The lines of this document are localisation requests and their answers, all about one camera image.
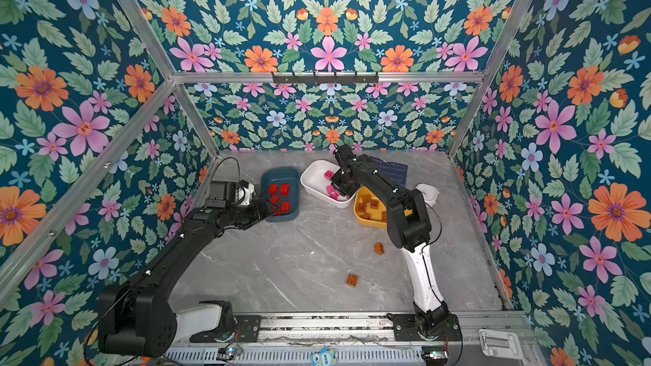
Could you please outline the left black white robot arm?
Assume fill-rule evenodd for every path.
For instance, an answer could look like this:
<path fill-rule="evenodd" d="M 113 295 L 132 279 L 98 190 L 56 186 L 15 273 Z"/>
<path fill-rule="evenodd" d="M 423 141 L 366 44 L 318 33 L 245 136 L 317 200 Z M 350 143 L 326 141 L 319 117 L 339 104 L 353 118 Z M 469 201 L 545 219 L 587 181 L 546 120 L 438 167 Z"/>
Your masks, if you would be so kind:
<path fill-rule="evenodd" d="M 195 208 L 171 241 L 141 271 L 100 294 L 100 352 L 159 358 L 174 342 L 187 338 L 232 340 L 237 322 L 230 303 L 208 300 L 176 312 L 169 298 L 194 259 L 213 240 L 227 230 L 247 230 L 274 213 L 276 209 L 264 200 Z"/>

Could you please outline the pink lego brick cluster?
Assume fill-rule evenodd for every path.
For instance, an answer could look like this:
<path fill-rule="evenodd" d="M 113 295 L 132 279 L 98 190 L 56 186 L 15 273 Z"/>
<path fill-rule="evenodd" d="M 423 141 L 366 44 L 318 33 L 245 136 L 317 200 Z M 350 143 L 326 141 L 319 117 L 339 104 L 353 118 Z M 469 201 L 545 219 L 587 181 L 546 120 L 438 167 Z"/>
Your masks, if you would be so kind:
<path fill-rule="evenodd" d="M 339 200 L 341 194 L 339 193 L 339 191 L 337 191 L 337 189 L 334 186 L 327 186 L 325 190 L 327 191 L 329 198 L 336 201 Z"/>

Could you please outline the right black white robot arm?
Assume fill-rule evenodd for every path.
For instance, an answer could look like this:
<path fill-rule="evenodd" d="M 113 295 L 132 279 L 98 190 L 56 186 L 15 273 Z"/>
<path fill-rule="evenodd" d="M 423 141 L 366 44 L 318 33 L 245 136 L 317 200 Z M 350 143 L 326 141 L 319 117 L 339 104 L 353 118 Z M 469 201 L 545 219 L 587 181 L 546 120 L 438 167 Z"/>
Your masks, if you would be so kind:
<path fill-rule="evenodd" d="M 365 154 L 356 155 L 347 145 L 333 152 L 339 165 L 332 186 L 350 196 L 363 186 L 384 204 L 388 236 L 405 258 L 414 291 L 415 328 L 432 339 L 442 334 L 451 313 L 438 288 L 431 254 L 432 223 L 422 193 L 400 186 L 384 176 Z"/>

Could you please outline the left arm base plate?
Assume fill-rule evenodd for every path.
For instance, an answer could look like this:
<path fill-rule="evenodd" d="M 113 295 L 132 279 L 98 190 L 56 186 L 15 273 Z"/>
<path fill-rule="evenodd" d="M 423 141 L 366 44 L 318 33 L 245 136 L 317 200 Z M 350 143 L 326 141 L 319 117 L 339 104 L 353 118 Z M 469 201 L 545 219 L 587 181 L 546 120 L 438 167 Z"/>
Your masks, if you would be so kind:
<path fill-rule="evenodd" d="M 257 342 L 261 321 L 259 315 L 227 314 L 220 318 L 217 327 L 202 332 L 200 336 L 207 342 Z"/>

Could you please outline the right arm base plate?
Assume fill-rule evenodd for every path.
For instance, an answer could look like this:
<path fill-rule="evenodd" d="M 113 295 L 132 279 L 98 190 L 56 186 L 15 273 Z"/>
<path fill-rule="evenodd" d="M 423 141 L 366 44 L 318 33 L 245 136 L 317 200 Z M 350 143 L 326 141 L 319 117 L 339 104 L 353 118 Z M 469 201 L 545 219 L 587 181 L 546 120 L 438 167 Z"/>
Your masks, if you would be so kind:
<path fill-rule="evenodd" d="M 431 322 L 429 315 L 390 313 L 397 342 L 462 342 L 463 335 L 456 315 L 443 315 Z"/>

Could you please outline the orange lego brick bottom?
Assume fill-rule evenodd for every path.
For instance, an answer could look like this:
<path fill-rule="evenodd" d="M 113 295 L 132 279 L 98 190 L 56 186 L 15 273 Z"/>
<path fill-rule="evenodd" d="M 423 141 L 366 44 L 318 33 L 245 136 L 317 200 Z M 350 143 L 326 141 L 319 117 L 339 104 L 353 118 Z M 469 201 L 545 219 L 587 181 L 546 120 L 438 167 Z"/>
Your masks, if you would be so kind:
<path fill-rule="evenodd" d="M 346 284 L 348 286 L 356 287 L 359 281 L 359 277 L 356 276 L 355 274 L 349 274 L 347 277 Z"/>

